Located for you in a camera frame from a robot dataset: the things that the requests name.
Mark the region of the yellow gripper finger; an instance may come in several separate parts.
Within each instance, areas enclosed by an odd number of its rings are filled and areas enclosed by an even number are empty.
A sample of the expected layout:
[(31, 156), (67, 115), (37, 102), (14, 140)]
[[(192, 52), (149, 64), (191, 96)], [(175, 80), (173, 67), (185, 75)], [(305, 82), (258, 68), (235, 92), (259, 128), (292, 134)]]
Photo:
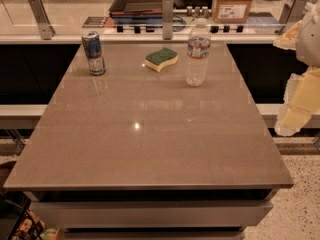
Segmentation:
[(273, 41), (273, 46), (283, 50), (296, 50), (296, 40), (302, 21), (296, 22), (285, 33)]
[(302, 75), (292, 74), (283, 100), (274, 130), (280, 136), (292, 136), (320, 109), (320, 68), (308, 68)]

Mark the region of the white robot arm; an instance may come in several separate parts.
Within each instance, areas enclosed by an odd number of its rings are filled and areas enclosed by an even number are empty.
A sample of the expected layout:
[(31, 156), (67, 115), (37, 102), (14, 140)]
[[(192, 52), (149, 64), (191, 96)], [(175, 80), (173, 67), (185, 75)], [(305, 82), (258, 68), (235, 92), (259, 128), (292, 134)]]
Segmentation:
[(298, 75), (292, 73), (284, 92), (274, 126), (280, 136), (299, 132), (320, 109), (320, 1), (296, 22), (273, 45), (284, 50), (294, 50), (296, 58), (308, 66)]

